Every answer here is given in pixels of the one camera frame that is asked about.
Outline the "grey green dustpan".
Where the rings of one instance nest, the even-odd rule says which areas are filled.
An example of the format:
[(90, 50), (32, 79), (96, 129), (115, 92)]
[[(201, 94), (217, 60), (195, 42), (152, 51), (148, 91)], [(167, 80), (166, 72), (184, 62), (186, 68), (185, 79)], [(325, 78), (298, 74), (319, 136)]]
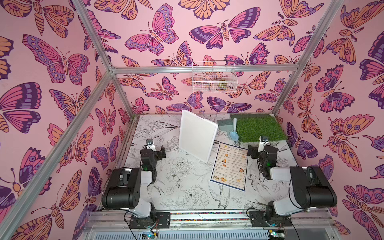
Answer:
[(219, 129), (223, 132), (230, 132), (234, 130), (234, 122), (232, 119), (218, 120)]

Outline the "green artificial grass mat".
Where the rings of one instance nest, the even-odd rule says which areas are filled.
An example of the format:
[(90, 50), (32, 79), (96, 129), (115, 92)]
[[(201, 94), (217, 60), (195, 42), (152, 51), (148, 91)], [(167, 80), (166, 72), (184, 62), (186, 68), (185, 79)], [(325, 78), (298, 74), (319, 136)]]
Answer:
[(237, 119), (240, 142), (258, 142), (260, 137), (267, 137), (270, 142), (287, 140), (281, 125), (268, 114), (232, 114), (231, 118)]

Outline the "green succulent plant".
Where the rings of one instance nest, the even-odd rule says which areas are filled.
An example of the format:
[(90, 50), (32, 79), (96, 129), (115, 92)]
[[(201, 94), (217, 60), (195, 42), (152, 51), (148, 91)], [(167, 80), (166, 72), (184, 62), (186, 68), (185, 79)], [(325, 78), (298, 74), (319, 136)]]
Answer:
[(227, 89), (227, 81), (226, 80), (219, 80), (217, 83), (217, 89), (218, 91), (225, 91)]

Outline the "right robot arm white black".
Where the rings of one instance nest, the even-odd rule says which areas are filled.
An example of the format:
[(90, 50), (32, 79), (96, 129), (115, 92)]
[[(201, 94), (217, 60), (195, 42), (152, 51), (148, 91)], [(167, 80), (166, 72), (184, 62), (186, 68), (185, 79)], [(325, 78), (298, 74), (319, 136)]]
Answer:
[(266, 220), (289, 217), (310, 208), (337, 205), (337, 195), (320, 167), (280, 167), (277, 165), (278, 151), (270, 144), (248, 145), (247, 155), (257, 161), (265, 180), (289, 183), (286, 198), (267, 204)]

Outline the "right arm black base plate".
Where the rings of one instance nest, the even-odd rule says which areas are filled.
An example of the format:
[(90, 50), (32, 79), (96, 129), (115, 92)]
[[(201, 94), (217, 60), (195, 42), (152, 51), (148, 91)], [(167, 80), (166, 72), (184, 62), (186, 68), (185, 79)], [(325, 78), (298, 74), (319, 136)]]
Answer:
[(250, 210), (247, 212), (252, 227), (292, 227), (292, 221), (287, 216), (279, 216), (265, 211)]

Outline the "aluminium cage frame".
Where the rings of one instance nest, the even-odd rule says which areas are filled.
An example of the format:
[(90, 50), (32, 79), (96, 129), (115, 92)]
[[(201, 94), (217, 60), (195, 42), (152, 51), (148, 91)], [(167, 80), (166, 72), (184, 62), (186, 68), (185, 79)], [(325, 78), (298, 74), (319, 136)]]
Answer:
[(88, 11), (82, 1), (74, 1), (77, 13), (83, 21), (86, 30), (91, 36), (96, 50), (102, 60), (103, 65), (107, 69), (101, 82), (97, 84), (95, 90), (92, 92), (89, 100), (85, 106), (81, 108), (79, 115), (74, 119), (73, 123), (69, 125), (63, 136), (59, 140), (59, 143), (50, 151), (46, 161), (43, 163), (41, 170), (35, 175), (35, 179), (27, 186), (26, 192), (17, 199), (10, 213), (1, 223), (1, 239), (9, 240), (20, 225), (21, 221), (25, 217), (27, 210), (30, 209), (39, 195), (41, 188), (44, 186), (48, 178), (54, 171), (54, 168), (59, 163), (60, 157), (64, 154), (65, 150), (69, 146), (69, 143), (75, 137), (80, 130), (81, 126), (87, 119), (91, 109), (96, 105), (101, 91), (105, 88), (106, 84), (113, 82), (117, 87), (117, 90), (122, 98), (123, 104), (131, 114), (132, 110), (128, 103), (127, 97), (116, 77), (117, 74), (128, 73), (205, 73), (205, 72), (227, 72), (244, 71), (244, 72), (256, 72), (261, 70), (288, 70), (294, 72), (292, 79), (297, 80), (297, 74), (299, 74), (304, 68), (305, 63), (309, 60), (310, 55), (315, 50), (320, 38), (325, 33), (326, 29), (330, 26), (331, 21), (335, 17), (337, 11), (340, 9), (344, 1), (330, 1), (327, 10), (319, 21), (317, 30), (314, 37), (311, 39), (307, 49), (304, 51), (300, 58), (300, 61), (295, 65), (249, 65), (249, 66), (195, 66), (195, 67), (138, 67), (138, 68), (115, 68), (111, 65), (109, 58), (106, 55), (101, 41), (96, 34), (91, 19), (88, 15)]

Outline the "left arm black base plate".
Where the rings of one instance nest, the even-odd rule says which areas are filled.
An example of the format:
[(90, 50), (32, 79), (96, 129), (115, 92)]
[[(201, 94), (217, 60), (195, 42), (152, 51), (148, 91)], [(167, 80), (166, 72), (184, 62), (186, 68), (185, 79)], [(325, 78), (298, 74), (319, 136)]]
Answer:
[(170, 212), (159, 212), (146, 218), (131, 217), (129, 227), (131, 229), (168, 229), (171, 223)]

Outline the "white cutting board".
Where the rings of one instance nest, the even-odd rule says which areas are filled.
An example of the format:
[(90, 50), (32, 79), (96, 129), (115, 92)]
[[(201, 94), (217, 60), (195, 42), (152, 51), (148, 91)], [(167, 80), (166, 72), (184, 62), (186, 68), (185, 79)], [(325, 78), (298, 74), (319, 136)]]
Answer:
[(179, 149), (206, 162), (210, 158), (217, 130), (218, 124), (183, 110)]

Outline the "small green circuit board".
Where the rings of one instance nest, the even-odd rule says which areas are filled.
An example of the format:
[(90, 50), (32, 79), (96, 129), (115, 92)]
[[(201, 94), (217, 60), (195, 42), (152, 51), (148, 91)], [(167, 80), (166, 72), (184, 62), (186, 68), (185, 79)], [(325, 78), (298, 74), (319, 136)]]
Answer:
[(157, 240), (158, 234), (152, 233), (152, 232), (142, 232), (141, 239), (142, 240)]

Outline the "laminated dim sum menu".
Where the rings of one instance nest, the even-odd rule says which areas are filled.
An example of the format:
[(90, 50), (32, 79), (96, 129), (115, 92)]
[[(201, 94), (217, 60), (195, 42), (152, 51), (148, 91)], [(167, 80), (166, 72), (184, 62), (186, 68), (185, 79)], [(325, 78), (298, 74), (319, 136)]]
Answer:
[(221, 142), (210, 181), (239, 191), (246, 190), (248, 150)]

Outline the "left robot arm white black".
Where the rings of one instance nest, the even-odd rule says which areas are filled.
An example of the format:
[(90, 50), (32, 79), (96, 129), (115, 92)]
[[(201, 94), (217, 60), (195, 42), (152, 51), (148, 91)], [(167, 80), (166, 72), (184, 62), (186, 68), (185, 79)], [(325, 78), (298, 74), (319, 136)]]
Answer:
[(166, 157), (164, 147), (159, 151), (145, 146), (140, 151), (141, 166), (138, 168), (114, 169), (102, 196), (102, 205), (107, 210), (124, 210), (138, 220), (156, 219), (152, 203), (141, 197), (141, 192), (157, 178), (157, 162)]

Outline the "right small circuit board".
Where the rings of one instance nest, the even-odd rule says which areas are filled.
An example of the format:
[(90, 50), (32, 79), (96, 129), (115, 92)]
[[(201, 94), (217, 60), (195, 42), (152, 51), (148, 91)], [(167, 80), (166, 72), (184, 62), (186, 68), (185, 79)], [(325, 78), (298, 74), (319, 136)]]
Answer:
[(269, 230), (270, 240), (285, 240), (286, 234), (283, 230)]

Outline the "aluminium front rail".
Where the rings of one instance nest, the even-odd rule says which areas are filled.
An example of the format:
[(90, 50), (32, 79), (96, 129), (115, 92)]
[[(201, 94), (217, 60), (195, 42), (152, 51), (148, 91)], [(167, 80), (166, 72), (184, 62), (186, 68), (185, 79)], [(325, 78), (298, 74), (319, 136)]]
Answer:
[(340, 240), (341, 234), (325, 210), (310, 210), (289, 217), (292, 227), (252, 227), (250, 210), (160, 211), (171, 213), (168, 229), (131, 229), (131, 216), (123, 212), (94, 212), (82, 240), (141, 240), (142, 232), (157, 240), (269, 240), (269, 230), (283, 230), (285, 240)]

